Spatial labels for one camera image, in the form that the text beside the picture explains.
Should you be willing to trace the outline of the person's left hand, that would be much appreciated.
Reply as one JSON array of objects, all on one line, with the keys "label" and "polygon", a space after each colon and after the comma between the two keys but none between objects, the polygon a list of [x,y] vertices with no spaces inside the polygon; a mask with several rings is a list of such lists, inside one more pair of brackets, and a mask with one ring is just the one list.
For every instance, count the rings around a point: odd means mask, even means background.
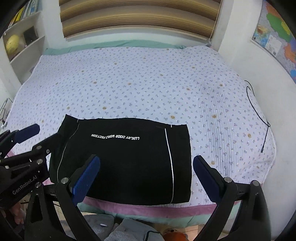
[{"label": "person's left hand", "polygon": [[20,202],[16,203],[16,204],[10,209],[10,211],[11,211],[11,213],[13,214],[13,216],[14,216],[14,220],[15,220],[15,223],[16,223],[17,225],[19,225],[19,224],[24,224],[26,214],[25,214],[25,212],[21,209],[21,203],[20,203]]}]

